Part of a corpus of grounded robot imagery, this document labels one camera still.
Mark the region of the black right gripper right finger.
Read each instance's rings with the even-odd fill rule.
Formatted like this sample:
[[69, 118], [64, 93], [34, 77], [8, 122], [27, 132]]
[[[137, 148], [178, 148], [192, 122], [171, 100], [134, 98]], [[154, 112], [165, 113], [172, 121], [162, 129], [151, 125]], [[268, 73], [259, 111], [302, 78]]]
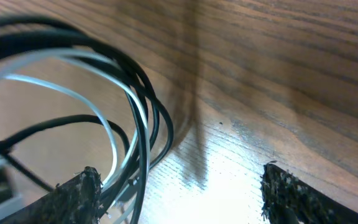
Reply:
[[273, 162], [261, 177], [262, 216], [270, 223], [351, 224], [358, 213], [312, 188]]

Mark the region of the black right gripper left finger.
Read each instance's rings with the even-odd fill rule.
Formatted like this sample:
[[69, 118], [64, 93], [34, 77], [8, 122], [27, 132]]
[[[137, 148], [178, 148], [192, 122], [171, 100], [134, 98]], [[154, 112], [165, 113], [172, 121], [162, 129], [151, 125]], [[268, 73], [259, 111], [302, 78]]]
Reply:
[[94, 167], [58, 185], [36, 202], [0, 220], [0, 224], [91, 224], [99, 222], [101, 178]]

